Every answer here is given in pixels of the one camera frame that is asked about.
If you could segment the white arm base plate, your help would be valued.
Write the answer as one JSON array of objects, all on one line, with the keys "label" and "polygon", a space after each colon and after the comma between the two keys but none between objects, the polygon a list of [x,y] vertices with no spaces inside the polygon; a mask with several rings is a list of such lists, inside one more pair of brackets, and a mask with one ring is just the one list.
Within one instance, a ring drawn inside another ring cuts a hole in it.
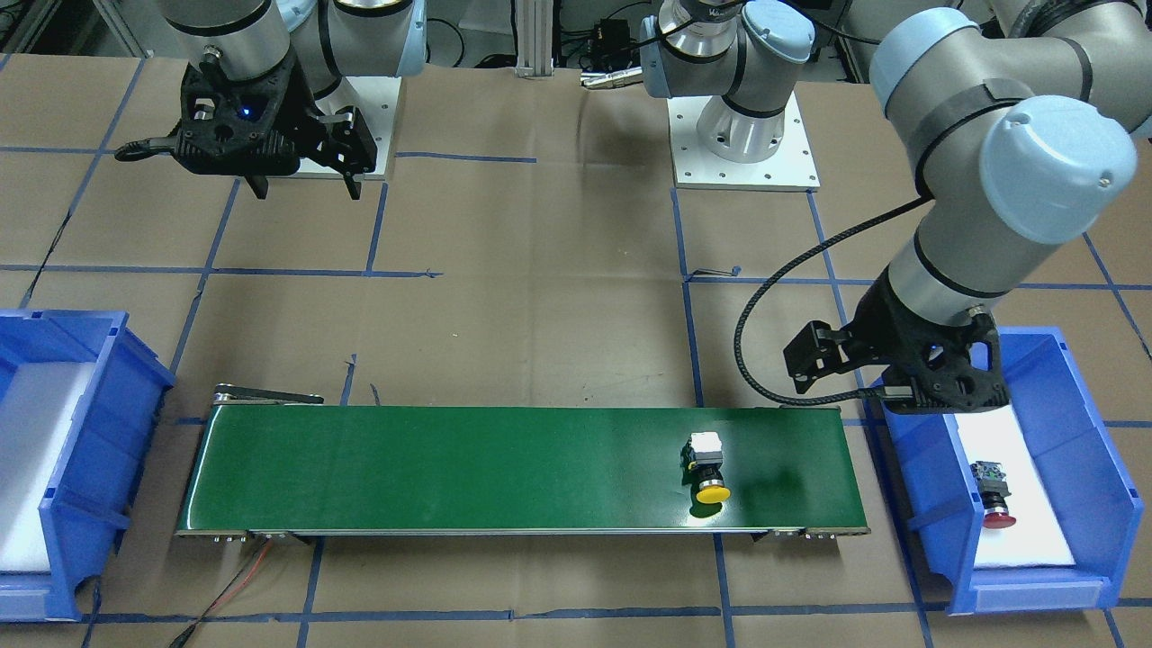
[{"label": "white arm base plate", "polygon": [[392,135],[394,135],[397,108],[401,99],[402,78],[391,76],[351,76],[343,77],[339,86],[316,100],[325,113],[349,105],[356,106],[363,114],[369,131],[377,144],[376,168],[363,174],[363,180],[386,180],[391,168]]},{"label": "white arm base plate", "polygon": [[806,193],[823,184],[796,95],[770,118],[738,114],[720,97],[667,106],[676,187]]}]

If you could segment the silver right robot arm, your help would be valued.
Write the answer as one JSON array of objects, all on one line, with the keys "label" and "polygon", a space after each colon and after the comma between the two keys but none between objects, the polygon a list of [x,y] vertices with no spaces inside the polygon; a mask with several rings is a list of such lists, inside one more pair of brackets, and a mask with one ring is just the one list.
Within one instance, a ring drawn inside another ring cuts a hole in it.
[{"label": "silver right robot arm", "polygon": [[379,153],[354,77],[414,77],[427,54],[423,1],[160,1],[184,48],[180,119],[147,144],[202,176],[237,176],[259,199],[304,160],[359,198]]}]

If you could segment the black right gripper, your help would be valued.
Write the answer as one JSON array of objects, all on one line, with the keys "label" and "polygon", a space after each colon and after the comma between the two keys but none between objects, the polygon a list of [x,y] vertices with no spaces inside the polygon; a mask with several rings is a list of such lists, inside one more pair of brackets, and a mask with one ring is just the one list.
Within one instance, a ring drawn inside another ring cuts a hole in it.
[{"label": "black right gripper", "polygon": [[377,167],[377,143],[362,112],[349,105],[324,114],[295,54],[244,81],[227,78],[222,65],[204,55],[185,69],[181,101],[172,157],[195,174],[243,176],[256,199],[267,198],[267,176],[296,173],[306,158],[338,171],[358,201],[358,176]]}]

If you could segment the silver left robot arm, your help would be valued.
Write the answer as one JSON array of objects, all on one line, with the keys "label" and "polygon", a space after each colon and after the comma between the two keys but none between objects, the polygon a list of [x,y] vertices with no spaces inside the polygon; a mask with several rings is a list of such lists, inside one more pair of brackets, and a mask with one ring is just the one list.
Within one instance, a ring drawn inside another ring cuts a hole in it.
[{"label": "silver left robot arm", "polygon": [[991,40],[949,7],[877,42],[867,80],[905,146],[917,197],[846,238],[929,204],[846,327],[810,321],[786,345],[796,394],[761,385],[743,330],[733,360],[791,406],[879,399],[896,413],[995,410],[1011,401],[992,310],[1130,184],[1149,137],[1149,5],[994,1]]}]

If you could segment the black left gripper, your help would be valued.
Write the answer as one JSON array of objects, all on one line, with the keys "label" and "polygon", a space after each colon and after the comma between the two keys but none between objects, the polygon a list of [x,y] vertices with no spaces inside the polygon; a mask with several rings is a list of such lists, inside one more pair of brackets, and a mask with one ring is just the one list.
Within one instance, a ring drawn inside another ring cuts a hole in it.
[{"label": "black left gripper", "polygon": [[995,410],[1009,404],[995,321],[984,306],[958,327],[922,319],[888,276],[867,288],[846,327],[809,321],[783,349],[797,392],[814,379],[884,366],[885,401],[896,414]]}]

